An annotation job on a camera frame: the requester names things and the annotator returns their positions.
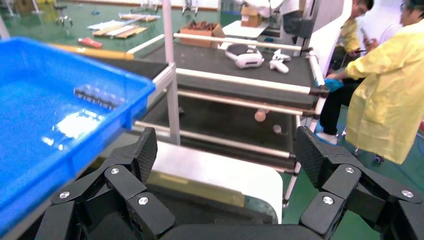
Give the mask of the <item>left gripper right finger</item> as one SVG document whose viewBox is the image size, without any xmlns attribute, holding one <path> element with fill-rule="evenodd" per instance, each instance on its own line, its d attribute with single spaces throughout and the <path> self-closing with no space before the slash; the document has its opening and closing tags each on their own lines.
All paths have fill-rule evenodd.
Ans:
<svg viewBox="0 0 424 240">
<path fill-rule="evenodd" d="M 366 168 L 344 147 L 319 141 L 305 126 L 296 129 L 294 152 L 296 162 L 319 191 L 301 215 L 301 226 L 329 240 L 351 211 L 382 240 L 423 239 L 421 194 Z"/>
</svg>

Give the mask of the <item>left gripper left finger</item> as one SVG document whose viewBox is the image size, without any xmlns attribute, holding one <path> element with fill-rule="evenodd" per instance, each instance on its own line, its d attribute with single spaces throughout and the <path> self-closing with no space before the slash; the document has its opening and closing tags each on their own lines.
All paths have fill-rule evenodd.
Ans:
<svg viewBox="0 0 424 240">
<path fill-rule="evenodd" d="M 158 240 L 176 224 L 171 211 L 146 182 L 157 158 L 156 131 L 146 128 L 135 143 L 112 151 L 92 173 L 59 190 L 43 214 L 37 240 L 88 240 L 88 227 L 108 215 L 126 210 L 126 220 L 141 240 Z"/>
</svg>

